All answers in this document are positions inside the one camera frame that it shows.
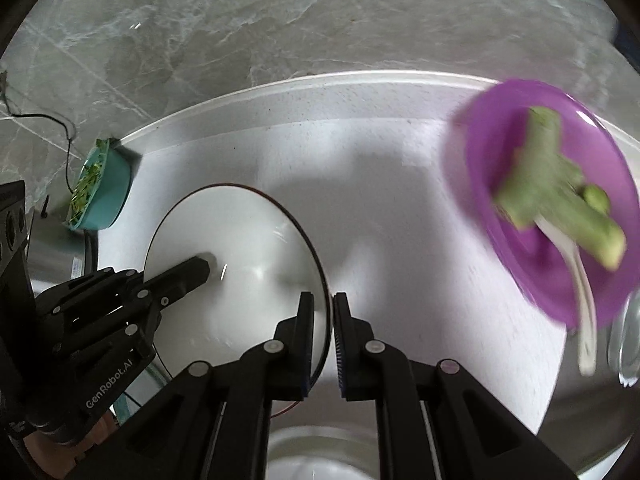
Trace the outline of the person's left hand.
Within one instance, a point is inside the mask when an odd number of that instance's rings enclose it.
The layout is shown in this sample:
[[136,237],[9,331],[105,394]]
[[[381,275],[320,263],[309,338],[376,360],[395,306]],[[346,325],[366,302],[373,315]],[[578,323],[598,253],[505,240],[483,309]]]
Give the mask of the person's left hand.
[[75,466],[76,460],[88,450],[104,442],[119,428],[111,412],[105,413],[85,436],[75,445],[62,445],[51,441],[39,431],[23,442],[35,463],[49,476],[64,479]]

